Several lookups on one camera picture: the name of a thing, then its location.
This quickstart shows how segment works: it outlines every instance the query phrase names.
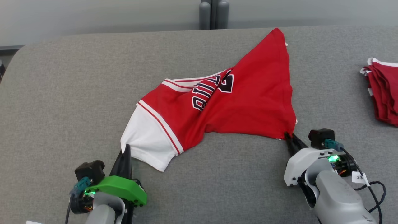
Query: blue connector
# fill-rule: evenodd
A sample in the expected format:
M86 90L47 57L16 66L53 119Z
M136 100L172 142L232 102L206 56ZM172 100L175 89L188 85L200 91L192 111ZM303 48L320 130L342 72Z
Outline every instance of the blue connector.
M324 141L324 147L325 148L329 148L329 149L334 149L334 150L336 150L338 152L341 152L342 151L341 148L344 148L344 145L339 143L339 142L337 142L337 141L334 141L334 140L331 140L331 139L326 139Z
M91 181L88 177L83 177L75 186L73 189L69 192L70 194L73 194L74 197L78 197L82 191L84 191L88 186L90 186Z

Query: red jersey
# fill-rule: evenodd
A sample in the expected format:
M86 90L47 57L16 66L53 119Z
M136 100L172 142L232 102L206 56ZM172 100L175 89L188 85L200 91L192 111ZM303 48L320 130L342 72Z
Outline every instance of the red jersey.
M131 156L159 171L205 132L284 138L293 133L289 55L279 29L235 66L193 79L166 79L137 103L121 138Z

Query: cable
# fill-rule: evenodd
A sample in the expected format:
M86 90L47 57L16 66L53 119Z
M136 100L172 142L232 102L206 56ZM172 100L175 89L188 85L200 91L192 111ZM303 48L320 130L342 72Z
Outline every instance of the cable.
M371 192L371 194L372 194L372 196L373 196L373 199L374 199L375 202L376 202L376 207L377 207L377 210L378 210L378 224L381 224L381 223L382 223L382 215L381 215L380 204L379 204L379 202L378 202L378 200L377 200L377 197L376 197L375 193L373 192L373 190L372 190L372 188L371 188L371 186L370 186L368 180L366 179L366 176L363 175L363 172L362 172L362 170L359 168L359 166L358 166L357 162L355 161L354 157L352 157L352 155L351 155L350 153L348 153L343 147L340 147L340 149L341 149L341 150L351 159L351 161L357 166L358 172L359 172L359 173L361 174L361 176L363 177L363 179L364 179L364 181L365 181L365 183L366 183L366 186L369 188L369 191Z
M384 184L382 182L380 182L380 181L372 181L369 184L370 185L372 185L372 184L380 184L383 187L383 195L381 196L381 200L378 202L378 204L381 205L381 203L383 203L383 201L384 201L384 198L386 197L386 193L387 193L386 186L384 186ZM366 185L363 185L362 187L354 188L354 190L360 191L362 189L365 189L366 187L367 187ZM375 207L371 208L369 210L369 213L374 211L376 208L377 208L377 205Z
M68 224L68 221L69 221L69 212L70 212L70 206L72 205L73 196L74 196L74 194L70 195L68 210L66 211L65 224Z
M343 174L344 172L346 172L347 170L345 169L345 170L343 170L343 171L341 171L340 173L339 173L339 176L341 175L341 174Z

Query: white wall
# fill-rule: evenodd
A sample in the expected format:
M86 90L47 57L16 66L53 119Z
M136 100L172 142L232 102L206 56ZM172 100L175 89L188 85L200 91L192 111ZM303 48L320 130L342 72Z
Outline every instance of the white wall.
M201 0L0 0L0 49L59 35L199 28ZM228 28L398 25L397 0L229 0Z
M199 4L200 0L0 0L0 49L58 35L198 29Z
M228 28L398 25L397 0L228 0Z

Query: black lettering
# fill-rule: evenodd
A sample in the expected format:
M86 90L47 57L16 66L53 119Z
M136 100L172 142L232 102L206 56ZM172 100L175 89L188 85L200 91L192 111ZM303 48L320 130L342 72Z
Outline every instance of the black lettering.
M192 90L192 92L193 93L197 93L197 94L201 94L201 95L203 95L203 96L205 96L205 97L210 97L210 94L209 93L207 93L207 92L205 92L205 91L202 91L202 90L200 90L200 89L198 89L198 88L193 88L193 90Z
M203 111L206 106L206 101L204 99L200 99L199 97L193 96L192 97L192 106L195 109Z
M221 92L228 92L228 93L232 93L232 87L234 85L234 75L230 74L231 70L229 70L226 75L224 76L224 78L221 81L221 85L218 87L218 89Z
M198 84L196 84L196 86L201 86L201 87L203 87L203 88L206 88L206 89L210 90L211 92L214 91L214 88L213 88L213 87L211 87L211 86L209 86L209 85L206 85L206 84L203 84L203 83L198 83Z
M207 80L214 82L216 86L218 86L220 83L220 77L220 75L216 75L214 77L208 78Z

